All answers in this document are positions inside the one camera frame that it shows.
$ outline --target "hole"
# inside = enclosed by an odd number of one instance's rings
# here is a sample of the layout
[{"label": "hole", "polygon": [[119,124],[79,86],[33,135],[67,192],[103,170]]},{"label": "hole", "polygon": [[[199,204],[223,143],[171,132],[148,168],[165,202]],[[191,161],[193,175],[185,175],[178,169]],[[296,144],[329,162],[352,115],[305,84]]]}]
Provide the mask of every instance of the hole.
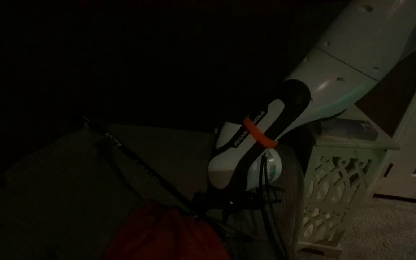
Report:
[{"label": "hole", "polygon": [[369,12],[373,11],[373,7],[371,5],[363,5],[362,7],[360,7],[360,10],[362,12],[369,13]]}]

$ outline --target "red bag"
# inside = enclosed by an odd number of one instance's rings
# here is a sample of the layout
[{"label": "red bag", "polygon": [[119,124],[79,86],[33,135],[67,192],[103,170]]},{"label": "red bag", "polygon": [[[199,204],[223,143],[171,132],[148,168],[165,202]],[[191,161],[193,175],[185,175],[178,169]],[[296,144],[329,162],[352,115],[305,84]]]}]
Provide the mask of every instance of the red bag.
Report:
[{"label": "red bag", "polygon": [[203,220],[150,202],[122,224],[104,255],[106,260],[229,260],[221,239]]}]

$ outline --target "black cable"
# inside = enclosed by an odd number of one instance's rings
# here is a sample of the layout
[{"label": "black cable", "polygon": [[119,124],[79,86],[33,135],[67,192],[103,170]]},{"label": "black cable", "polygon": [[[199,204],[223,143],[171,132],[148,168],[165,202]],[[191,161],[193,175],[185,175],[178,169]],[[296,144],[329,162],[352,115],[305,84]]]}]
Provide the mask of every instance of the black cable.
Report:
[{"label": "black cable", "polygon": [[[265,163],[266,163],[266,157],[263,155],[261,158],[260,166],[259,166],[259,187],[257,191],[258,195],[261,196],[261,198],[263,197],[263,168],[264,168]],[[261,209],[261,216],[264,222],[264,229],[266,230],[269,243],[272,247],[272,250],[274,251],[274,254],[276,255],[276,258],[279,260],[286,260],[286,258],[280,251],[279,247],[277,246],[276,239],[274,237],[274,234],[272,233],[272,227],[270,226],[269,217],[266,213],[266,209],[264,208],[264,204],[261,205],[260,209]]]},{"label": "black cable", "polygon": [[287,248],[285,247],[285,243],[283,241],[282,234],[279,231],[279,225],[277,225],[276,214],[274,212],[274,207],[272,206],[272,200],[271,200],[271,196],[270,196],[269,182],[268,182],[268,176],[267,176],[267,172],[268,172],[267,163],[264,163],[264,172],[266,173],[266,176],[264,178],[264,186],[266,187],[266,194],[267,194],[270,214],[271,214],[271,217],[272,217],[272,222],[274,223],[274,227],[276,228],[276,233],[277,233],[277,236],[279,237],[279,241],[280,241],[281,246],[282,246],[283,255],[284,255],[285,259],[288,259],[289,255],[288,255],[288,252],[287,252]]}]

